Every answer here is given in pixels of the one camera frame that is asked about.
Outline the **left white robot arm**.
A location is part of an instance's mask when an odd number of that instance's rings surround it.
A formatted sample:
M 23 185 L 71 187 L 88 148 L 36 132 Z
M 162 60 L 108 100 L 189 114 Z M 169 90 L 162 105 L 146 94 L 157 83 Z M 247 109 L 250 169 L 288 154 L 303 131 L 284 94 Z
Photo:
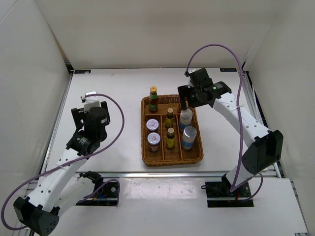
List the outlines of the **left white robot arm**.
M 18 220 L 40 236 L 51 234 L 61 215 L 80 200 L 103 192 L 103 177 L 92 171 L 81 174 L 70 187 L 66 185 L 107 138 L 107 103 L 86 99 L 83 108 L 74 108 L 71 113 L 76 131 L 56 167 L 44 174 L 43 181 L 31 193 L 13 203 Z

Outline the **small yellow bottle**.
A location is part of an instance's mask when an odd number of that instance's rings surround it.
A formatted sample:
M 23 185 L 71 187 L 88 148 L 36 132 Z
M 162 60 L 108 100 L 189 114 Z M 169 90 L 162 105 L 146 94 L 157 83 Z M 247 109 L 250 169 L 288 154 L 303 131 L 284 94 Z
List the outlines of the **small yellow bottle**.
M 165 118 L 165 127 L 166 128 L 173 127 L 173 122 L 174 122 L 174 110 L 173 108 L 168 108 L 166 118 Z
M 175 145 L 175 130 L 170 127 L 167 129 L 166 148 L 172 149 Z

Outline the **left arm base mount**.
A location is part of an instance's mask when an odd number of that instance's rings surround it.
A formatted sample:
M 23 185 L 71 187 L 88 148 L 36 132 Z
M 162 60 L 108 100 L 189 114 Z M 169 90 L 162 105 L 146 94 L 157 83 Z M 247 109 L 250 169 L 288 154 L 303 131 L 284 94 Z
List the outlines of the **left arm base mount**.
M 81 199 L 77 206 L 117 207 L 119 204 L 120 182 L 117 179 L 105 181 L 104 177 L 92 171 L 81 173 L 79 178 L 87 178 L 94 184 L 94 191 Z

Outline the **silver-top shaker bottle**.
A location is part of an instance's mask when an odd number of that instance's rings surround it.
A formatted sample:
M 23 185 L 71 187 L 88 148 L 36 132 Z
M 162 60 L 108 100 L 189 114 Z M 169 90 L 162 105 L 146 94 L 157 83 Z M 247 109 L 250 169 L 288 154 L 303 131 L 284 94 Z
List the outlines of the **silver-top shaker bottle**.
M 196 135 L 197 130 L 195 127 L 190 125 L 184 128 L 181 142 L 184 150 L 190 150 L 192 148 Z
M 179 129 L 180 132 L 183 133 L 184 129 L 187 126 L 190 126 L 192 120 L 193 112 L 189 108 L 185 110 L 181 110 L 180 112 L 180 119 L 179 119 Z

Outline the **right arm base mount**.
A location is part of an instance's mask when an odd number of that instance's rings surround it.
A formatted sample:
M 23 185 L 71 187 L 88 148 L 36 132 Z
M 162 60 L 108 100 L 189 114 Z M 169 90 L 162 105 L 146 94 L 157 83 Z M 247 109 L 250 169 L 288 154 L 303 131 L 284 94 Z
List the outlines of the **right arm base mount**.
M 239 187 L 233 193 L 222 181 L 205 182 L 201 186 L 206 191 L 208 208 L 254 207 L 249 184 Z

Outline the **white-lid jar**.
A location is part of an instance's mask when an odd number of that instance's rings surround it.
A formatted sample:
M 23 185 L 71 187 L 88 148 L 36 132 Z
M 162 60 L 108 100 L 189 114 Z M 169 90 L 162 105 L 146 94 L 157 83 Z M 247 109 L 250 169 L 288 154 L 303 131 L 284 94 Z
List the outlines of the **white-lid jar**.
M 146 122 L 146 132 L 147 135 L 149 135 L 150 133 L 158 133 L 158 129 L 159 129 L 159 122 L 157 119 L 151 118 L 149 120 L 147 120 Z
M 161 137 L 158 133 L 152 132 L 147 137 L 148 142 L 148 150 L 150 152 L 157 152 L 159 149 L 159 144 L 161 141 Z

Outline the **green sauce bottle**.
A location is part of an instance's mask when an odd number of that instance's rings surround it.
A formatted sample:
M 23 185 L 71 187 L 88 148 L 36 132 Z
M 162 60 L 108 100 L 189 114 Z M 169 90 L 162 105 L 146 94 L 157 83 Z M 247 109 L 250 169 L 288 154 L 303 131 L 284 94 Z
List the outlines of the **green sauce bottle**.
M 153 113 L 158 110 L 158 94 L 155 86 L 150 87 L 149 110 Z
M 181 103 L 181 110 L 186 110 L 189 108 L 189 103 L 187 101 Z

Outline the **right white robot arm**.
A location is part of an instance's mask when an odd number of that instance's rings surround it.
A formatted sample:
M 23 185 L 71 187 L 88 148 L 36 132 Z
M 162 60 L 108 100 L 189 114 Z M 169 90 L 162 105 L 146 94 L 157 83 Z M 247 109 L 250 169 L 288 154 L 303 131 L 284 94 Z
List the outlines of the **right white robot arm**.
M 222 177 L 221 191 L 231 197 L 239 187 L 280 160 L 284 137 L 247 112 L 226 83 L 213 83 L 205 68 L 187 71 L 185 75 L 189 83 L 178 87 L 181 108 L 209 105 L 240 134 L 240 148 L 247 146 L 246 151 L 239 151 L 237 166 Z

